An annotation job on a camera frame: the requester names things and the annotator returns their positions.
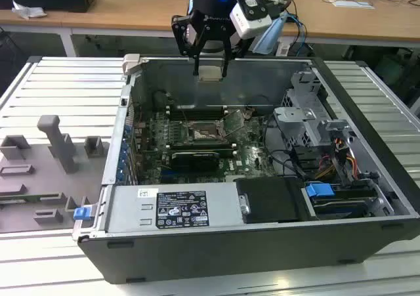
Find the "desk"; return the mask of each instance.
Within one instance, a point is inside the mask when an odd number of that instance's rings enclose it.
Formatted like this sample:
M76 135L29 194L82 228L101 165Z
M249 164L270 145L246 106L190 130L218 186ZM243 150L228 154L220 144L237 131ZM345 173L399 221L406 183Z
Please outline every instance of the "desk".
M370 0L375 9L334 7L321 0L295 0L308 28L309 43L420 47L419 7L387 0ZM0 11L0 26L11 32L60 35L66 54L76 56L71 36L126 35L172 37L171 17L185 14L188 0L96 0L87 13L48 12L48 17L24 20ZM283 36L293 39L294 24Z

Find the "gray 3d printed part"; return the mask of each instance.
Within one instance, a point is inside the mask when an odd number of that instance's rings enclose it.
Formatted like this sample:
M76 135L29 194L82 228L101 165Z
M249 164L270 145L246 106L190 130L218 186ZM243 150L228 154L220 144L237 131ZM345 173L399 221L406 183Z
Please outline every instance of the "gray 3d printed part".
M45 204L64 204L67 201L67 197L64 193L59 193L57 195L52 196L42 196L39 198L40 202L43 202Z
M76 153L76 147L73 144L72 138L69 134L63 134L64 143L66 144L67 151L69 151L70 155L74 156ZM54 148L52 146L48 146L48 149L50 150L51 155L54 158L57 158L56 154L54 153Z
M10 165L0 167L0 176L9 177L9 176L22 176L22 175L31 175L35 169L32 165Z
M66 142L58 128L60 118L58 116L41 116L39 118L37 128L43 131L54 150L54 154L60 161L66 173L74 173L77 171L77 166L74 163L71 153L66 148Z
M54 222L62 222L63 216L57 209L38 209L33 214L33 219L38 224L50 224Z
M24 184L0 185L0 199L2 196L20 195L27 191Z
M100 137L87 137L85 140L85 151L88 158L102 157L104 155L104 145Z
M8 160L24 159L21 149L31 148L23 135L6 136L0 145L0 151Z

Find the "warning label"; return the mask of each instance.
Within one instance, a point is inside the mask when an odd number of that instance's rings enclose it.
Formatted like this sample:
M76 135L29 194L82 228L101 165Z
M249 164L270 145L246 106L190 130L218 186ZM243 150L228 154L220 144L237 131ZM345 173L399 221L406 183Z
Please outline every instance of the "warning label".
M209 226L205 191L157 193L156 227Z

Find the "blue tab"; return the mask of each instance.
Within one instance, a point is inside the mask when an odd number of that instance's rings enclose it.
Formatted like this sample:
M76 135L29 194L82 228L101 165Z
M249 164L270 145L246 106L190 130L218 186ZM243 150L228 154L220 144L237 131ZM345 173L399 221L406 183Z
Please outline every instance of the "blue tab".
M73 219L75 221L88 221L91 219L92 207L78 207L74 210Z
M334 196L334 190L329 183L311 183L306 187L309 197L312 196Z

